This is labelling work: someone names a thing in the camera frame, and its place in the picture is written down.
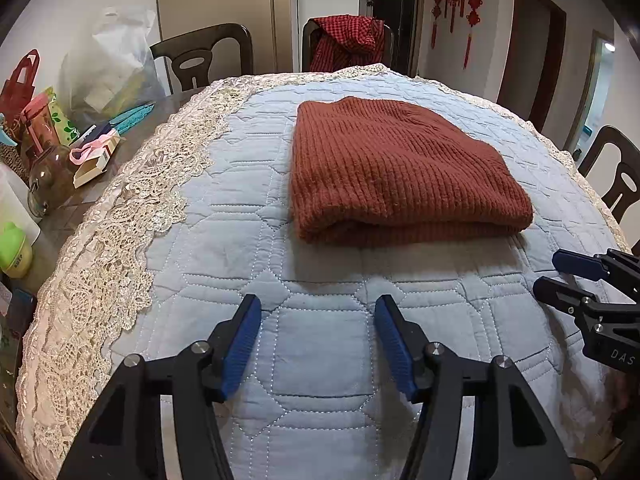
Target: door frame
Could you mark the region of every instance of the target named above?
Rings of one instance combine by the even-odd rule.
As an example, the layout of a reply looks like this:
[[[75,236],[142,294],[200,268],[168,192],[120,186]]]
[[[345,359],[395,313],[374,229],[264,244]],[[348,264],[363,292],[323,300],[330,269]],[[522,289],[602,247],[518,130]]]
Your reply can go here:
[[[418,71],[418,56],[422,42],[422,20],[424,19],[424,0],[418,0],[411,30],[411,50],[409,53],[409,77],[415,77]]]
[[[511,24],[511,30],[513,31],[513,23],[517,23],[518,9],[516,6],[518,0],[513,0],[513,22]],[[545,125],[546,116],[549,113],[551,107],[551,101],[553,100],[554,93],[556,92],[556,85],[558,84],[558,76],[560,75],[560,67],[562,65],[562,55],[564,54],[564,36],[566,33],[566,12],[562,10],[553,0],[537,0],[544,5],[550,11],[549,19],[549,36],[546,40],[546,53],[545,61],[542,66],[542,72],[540,73],[540,81],[538,83],[538,90],[536,91],[536,97],[531,106],[531,112],[529,113],[528,120],[533,123],[536,130],[541,132],[542,127]],[[504,67],[504,75],[502,76],[502,82],[505,81],[505,76],[511,75],[515,70],[513,57],[511,56],[512,48],[514,47],[514,37],[511,35],[509,42],[509,53],[507,54],[507,61]],[[504,98],[504,92],[506,89],[504,85],[500,85],[500,93],[498,94],[498,103]]]
[[[593,29],[593,34],[591,36],[591,53],[589,55],[589,67],[587,69],[587,77],[584,81],[584,88],[582,89],[582,96],[580,97],[580,104],[578,104],[578,108],[575,112],[574,122],[571,125],[571,130],[567,135],[566,140],[564,141],[563,150],[572,153],[575,147],[578,144],[578,139],[580,138],[580,133],[576,132],[575,129],[578,127],[578,124],[582,121],[584,116],[585,108],[587,101],[593,100],[593,93],[590,94],[590,90],[595,90],[595,86],[591,89],[591,82],[593,80],[593,75],[596,68],[596,59],[599,58],[598,53],[596,52],[596,47],[598,46],[598,40],[605,41],[606,43],[615,44],[613,39],[603,34],[599,30]]]

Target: orange knit sweater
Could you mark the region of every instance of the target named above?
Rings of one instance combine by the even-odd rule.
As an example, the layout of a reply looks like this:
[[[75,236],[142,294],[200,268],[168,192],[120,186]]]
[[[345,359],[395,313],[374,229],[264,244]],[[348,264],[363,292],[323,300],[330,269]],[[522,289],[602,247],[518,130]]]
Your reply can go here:
[[[298,108],[291,197],[302,239],[350,246],[513,235],[533,217],[487,143],[426,108],[355,97]]]

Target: dark wooden chair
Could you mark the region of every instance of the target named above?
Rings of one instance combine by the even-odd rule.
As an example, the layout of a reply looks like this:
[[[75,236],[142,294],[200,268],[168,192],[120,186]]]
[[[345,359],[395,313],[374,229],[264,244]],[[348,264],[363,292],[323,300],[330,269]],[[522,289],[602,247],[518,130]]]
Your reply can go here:
[[[242,75],[254,74],[254,47],[249,31],[238,23],[222,23],[213,27],[200,28],[161,41],[151,46],[154,59],[167,56],[171,68],[182,85],[182,91],[200,88],[210,84],[209,68],[213,60],[211,49],[220,40],[234,38],[240,45],[240,70]],[[202,58],[195,66],[181,68],[190,59]]]
[[[640,200],[640,150],[627,139],[624,134],[613,126],[603,126],[584,160],[580,164],[578,171],[583,176],[587,176],[605,144],[613,144],[620,150],[620,163],[616,168],[616,177],[611,188],[602,197],[602,201],[611,208],[616,200],[620,200],[611,213],[617,222],[622,220],[622,215],[631,206]],[[622,179],[622,174],[626,173],[636,186],[632,190]],[[633,254],[640,255],[640,241],[633,247]]]
[[[314,20],[306,22],[302,29],[302,72],[311,71],[311,61],[316,53],[318,41],[322,36],[322,30]],[[391,59],[394,49],[394,32],[385,25],[385,49],[382,54],[382,63],[391,67]]]

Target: doorway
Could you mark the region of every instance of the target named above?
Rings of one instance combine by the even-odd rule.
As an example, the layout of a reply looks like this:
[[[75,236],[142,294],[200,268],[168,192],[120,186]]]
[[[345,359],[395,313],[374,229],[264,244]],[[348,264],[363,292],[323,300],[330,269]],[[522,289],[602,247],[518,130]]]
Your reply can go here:
[[[562,147],[572,153],[576,165],[582,162],[600,127],[604,126],[602,112],[613,76],[615,51],[616,47],[611,38],[596,30],[593,31],[587,79],[571,133]]]
[[[507,63],[497,103],[541,132],[562,64],[566,13],[551,0],[513,0]]]
[[[367,0],[371,15],[394,33],[391,69],[415,76],[422,25],[423,0]]]

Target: pink ribbon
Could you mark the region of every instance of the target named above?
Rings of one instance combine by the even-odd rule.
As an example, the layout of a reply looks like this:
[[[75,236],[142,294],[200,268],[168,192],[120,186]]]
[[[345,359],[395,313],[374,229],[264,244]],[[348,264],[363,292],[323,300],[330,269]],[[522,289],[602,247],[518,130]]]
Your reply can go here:
[[[76,166],[81,166],[90,156],[92,156],[92,158],[101,156],[105,150],[109,153],[109,156],[111,156],[107,144],[113,137],[118,136],[118,134],[112,134],[110,132],[86,143],[82,148],[73,148],[71,153],[69,153],[69,160]],[[74,156],[76,153],[81,153],[79,158]]]

